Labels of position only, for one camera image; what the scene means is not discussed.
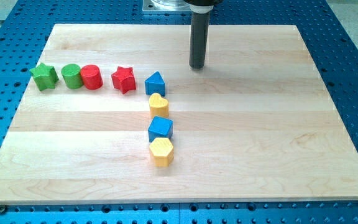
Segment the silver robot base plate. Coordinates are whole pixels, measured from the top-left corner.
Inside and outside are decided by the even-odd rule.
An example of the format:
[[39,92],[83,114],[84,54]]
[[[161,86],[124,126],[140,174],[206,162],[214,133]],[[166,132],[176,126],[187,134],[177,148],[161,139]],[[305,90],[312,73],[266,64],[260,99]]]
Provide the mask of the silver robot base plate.
[[189,11],[190,5],[184,0],[143,0],[142,10],[145,12]]

